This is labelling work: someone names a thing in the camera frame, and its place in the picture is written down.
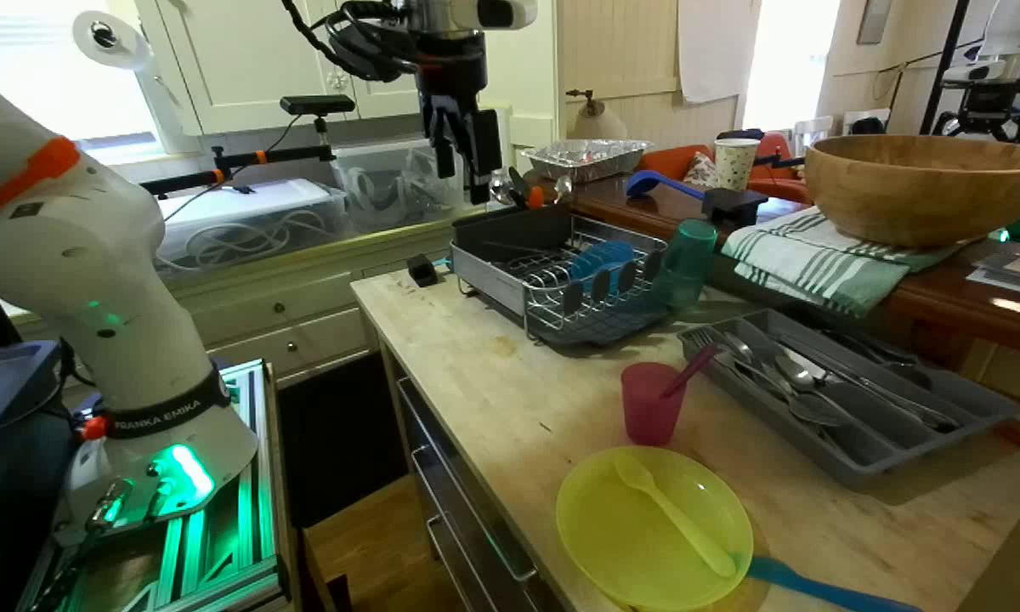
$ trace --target table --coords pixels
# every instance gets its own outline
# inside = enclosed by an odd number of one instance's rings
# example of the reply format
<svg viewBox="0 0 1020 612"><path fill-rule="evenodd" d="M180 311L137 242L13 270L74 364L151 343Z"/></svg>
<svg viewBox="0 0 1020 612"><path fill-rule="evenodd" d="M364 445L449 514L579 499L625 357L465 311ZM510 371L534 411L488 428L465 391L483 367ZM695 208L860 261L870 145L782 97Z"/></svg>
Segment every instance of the table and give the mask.
<svg viewBox="0 0 1020 612"><path fill-rule="evenodd" d="M613 601L570 564L556 532L567 469L625 445L619 371L679 364L670 322L616 352L567 357L523 338L457 281L420 288L405 272L355 281L380 348L403 364L440 425L491 489L513 533L570 608ZM749 304L711 294L711 311ZM922 608L959 608L1020 520L1020 451L983 435L864 494L845 489L752 411L696 377L675 445L724 476L744 499L758 548L799 573ZM744 581L721 608L817 608Z"/></svg>

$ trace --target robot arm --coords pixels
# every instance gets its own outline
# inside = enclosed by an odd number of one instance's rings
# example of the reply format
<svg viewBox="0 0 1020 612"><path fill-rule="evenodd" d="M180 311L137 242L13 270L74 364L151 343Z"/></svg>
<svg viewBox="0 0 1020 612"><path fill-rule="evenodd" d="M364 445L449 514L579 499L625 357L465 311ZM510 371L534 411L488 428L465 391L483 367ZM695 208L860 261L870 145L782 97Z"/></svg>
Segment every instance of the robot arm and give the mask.
<svg viewBox="0 0 1020 612"><path fill-rule="evenodd" d="M458 153L471 202L488 202L491 173L501 167L501 129L498 117L475 105L488 90L483 31L526 26L537 14L534 0L343 0L338 14L311 26L292 0L284 8L298 34L343 72L364 82L396 82L412 72L440 178L452 178L452 153Z"/></svg>
<svg viewBox="0 0 1020 612"><path fill-rule="evenodd" d="M93 371L106 435L68 472L68 541L205 507L256 451L153 270L161 205L0 98L0 299Z"/></svg>

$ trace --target wooden bowl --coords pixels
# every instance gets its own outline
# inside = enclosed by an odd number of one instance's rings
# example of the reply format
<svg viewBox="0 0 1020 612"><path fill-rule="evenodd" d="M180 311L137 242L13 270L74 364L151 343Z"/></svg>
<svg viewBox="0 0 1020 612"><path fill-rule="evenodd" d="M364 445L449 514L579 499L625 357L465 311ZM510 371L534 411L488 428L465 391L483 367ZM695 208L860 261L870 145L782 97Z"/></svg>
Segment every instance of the wooden bowl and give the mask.
<svg viewBox="0 0 1020 612"><path fill-rule="evenodd" d="M942 247L1020 218L1020 145L939 136L821 140L808 193L845 230L876 245Z"/></svg>

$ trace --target plastic cup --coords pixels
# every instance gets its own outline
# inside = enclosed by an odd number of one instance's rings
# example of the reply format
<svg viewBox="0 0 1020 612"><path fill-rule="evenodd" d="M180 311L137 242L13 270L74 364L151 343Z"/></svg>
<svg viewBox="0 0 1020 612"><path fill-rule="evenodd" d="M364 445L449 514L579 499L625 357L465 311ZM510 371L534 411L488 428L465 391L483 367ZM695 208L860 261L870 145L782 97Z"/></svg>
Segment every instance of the plastic cup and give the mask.
<svg viewBox="0 0 1020 612"><path fill-rule="evenodd" d="M629 364L621 367L621 422L641 445L668 445L678 432L685 391L664 396L678 381L678 367Z"/></svg>
<svg viewBox="0 0 1020 612"><path fill-rule="evenodd" d="M709 285L711 260L718 245L718 227L692 218L678 227L668 265L664 265L664 285L675 311L695 306Z"/></svg>
<svg viewBox="0 0 1020 612"><path fill-rule="evenodd" d="M711 187L744 190L754 165L758 140L715 140Z"/></svg>

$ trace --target spoon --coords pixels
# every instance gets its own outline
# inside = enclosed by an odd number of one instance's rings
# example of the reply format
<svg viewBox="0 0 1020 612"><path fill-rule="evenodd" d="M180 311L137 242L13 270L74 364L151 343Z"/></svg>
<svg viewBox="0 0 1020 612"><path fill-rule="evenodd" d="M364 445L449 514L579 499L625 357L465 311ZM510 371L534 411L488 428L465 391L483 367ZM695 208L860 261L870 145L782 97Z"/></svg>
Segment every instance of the spoon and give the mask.
<svg viewBox="0 0 1020 612"><path fill-rule="evenodd" d="M775 353L775 371L792 381L799 391L813 391L821 383L821 374L813 367L795 364L788 353Z"/></svg>
<svg viewBox="0 0 1020 612"><path fill-rule="evenodd" d="M700 352L687 362L687 367L675 377L675 383L670 383L668 391L659 391L659 399L670 399L670 396L685 391L687 381L715 362L715 353L718 353L715 343L700 348Z"/></svg>
<svg viewBox="0 0 1020 612"><path fill-rule="evenodd" d="M668 520L685 533L685 541L709 562L709 567L721 578L734 576L734 562L711 541L696 525L692 525L679 507L670 502L668 494L658 489L652 472L637 456L619 456L616 472L629 489L651 498Z"/></svg>
<svg viewBox="0 0 1020 612"><path fill-rule="evenodd" d="M744 340L732 338L732 332L721 332L721 340L740 353L740 371L749 371L752 377L758 377L762 383L775 387L786 396L786 405L788 411L799 420L799 422L808 422L808 425L821 425L821 428L841 428L847 425L845 414L838 414L834 407L825 405L804 405L804 403L792 403L795 396L813 396L817 391L817 374L805 374L799 364L804 374L795 374L792 367L782 371L780 364L775 367L752 367L754 364L754 353Z"/></svg>

